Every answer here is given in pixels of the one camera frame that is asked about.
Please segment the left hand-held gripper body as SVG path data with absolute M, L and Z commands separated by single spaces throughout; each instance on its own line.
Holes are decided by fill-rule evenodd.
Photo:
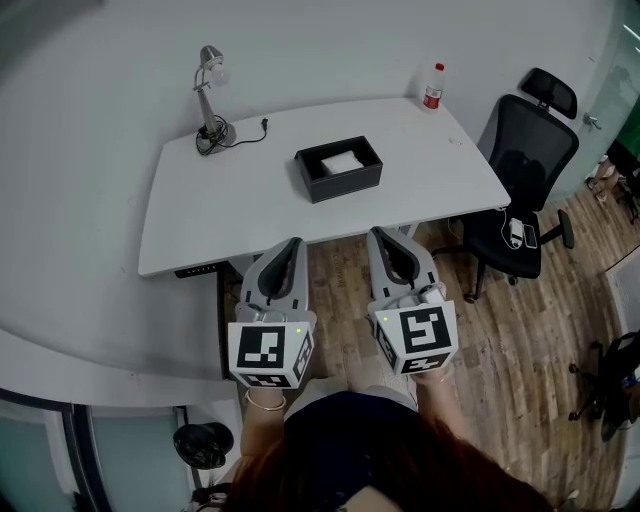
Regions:
M 315 348 L 316 314 L 306 301 L 292 307 L 236 305 L 228 325 L 231 374 L 249 388 L 297 389 Z

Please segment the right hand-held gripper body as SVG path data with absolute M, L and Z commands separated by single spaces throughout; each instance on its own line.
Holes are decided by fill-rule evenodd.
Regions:
M 454 302 L 443 283 L 368 305 L 373 336 L 396 375 L 446 367 L 459 348 Z

